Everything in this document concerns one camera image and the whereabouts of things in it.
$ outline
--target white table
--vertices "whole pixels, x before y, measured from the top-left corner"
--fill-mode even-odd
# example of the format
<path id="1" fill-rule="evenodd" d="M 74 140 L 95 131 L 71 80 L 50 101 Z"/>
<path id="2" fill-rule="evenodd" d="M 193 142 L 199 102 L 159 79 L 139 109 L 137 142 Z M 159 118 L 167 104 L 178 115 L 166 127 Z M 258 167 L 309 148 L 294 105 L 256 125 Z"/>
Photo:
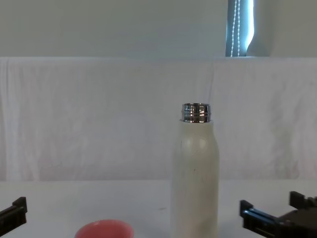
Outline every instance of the white table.
<path id="1" fill-rule="evenodd" d="M 273 215 L 290 210 L 289 191 L 317 196 L 317 182 L 301 180 L 221 181 L 219 238 L 257 238 L 241 227 L 239 200 Z M 20 196 L 28 204 L 27 224 L 4 238 L 72 238 L 86 223 L 121 219 L 135 238 L 169 237 L 168 181 L 0 182 L 0 209 Z"/>

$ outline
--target white fabric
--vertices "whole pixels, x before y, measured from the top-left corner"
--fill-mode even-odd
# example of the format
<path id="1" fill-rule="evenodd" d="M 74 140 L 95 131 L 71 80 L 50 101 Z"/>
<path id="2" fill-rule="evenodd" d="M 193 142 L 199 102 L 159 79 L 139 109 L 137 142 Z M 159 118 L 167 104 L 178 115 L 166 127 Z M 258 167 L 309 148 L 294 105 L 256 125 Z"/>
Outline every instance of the white fabric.
<path id="1" fill-rule="evenodd" d="M 181 105 L 208 102 L 212 79 L 211 62 L 10 58 L 0 71 L 6 180 L 166 178 Z"/>
<path id="2" fill-rule="evenodd" d="M 317 59 L 224 59 L 212 101 L 226 179 L 317 177 Z"/>
<path id="3" fill-rule="evenodd" d="M 1 58 L 0 179 L 164 179 L 185 102 L 212 104 L 222 179 L 316 178 L 316 75 L 317 59 Z"/>

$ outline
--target silver bottle threads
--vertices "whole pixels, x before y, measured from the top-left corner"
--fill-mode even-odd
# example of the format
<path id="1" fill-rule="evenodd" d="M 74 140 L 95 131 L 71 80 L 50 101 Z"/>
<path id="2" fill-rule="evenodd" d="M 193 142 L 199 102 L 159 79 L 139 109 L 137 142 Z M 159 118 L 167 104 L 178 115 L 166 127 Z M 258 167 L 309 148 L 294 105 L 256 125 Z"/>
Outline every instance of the silver bottle threads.
<path id="1" fill-rule="evenodd" d="M 189 123 L 211 122 L 211 107 L 204 103 L 186 103 L 182 107 L 181 121 Z"/>

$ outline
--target wall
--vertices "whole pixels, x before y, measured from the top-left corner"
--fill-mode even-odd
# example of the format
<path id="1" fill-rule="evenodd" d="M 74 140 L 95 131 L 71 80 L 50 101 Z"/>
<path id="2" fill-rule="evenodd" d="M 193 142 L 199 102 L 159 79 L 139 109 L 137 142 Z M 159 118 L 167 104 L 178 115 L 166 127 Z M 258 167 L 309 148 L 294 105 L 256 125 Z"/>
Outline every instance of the wall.
<path id="1" fill-rule="evenodd" d="M 316 57 L 316 0 L 254 0 L 249 56 Z"/>
<path id="2" fill-rule="evenodd" d="M 223 56 L 226 0 L 1 0 L 0 57 Z"/>

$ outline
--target white water bottle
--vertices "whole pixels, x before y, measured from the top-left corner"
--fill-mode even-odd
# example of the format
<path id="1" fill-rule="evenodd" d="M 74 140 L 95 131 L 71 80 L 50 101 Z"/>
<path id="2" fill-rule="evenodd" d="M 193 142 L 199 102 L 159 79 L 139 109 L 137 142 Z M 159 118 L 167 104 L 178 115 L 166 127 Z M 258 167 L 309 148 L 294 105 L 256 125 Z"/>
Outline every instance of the white water bottle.
<path id="1" fill-rule="evenodd" d="M 184 104 L 173 156 L 171 238 L 216 238 L 219 152 L 209 104 Z"/>

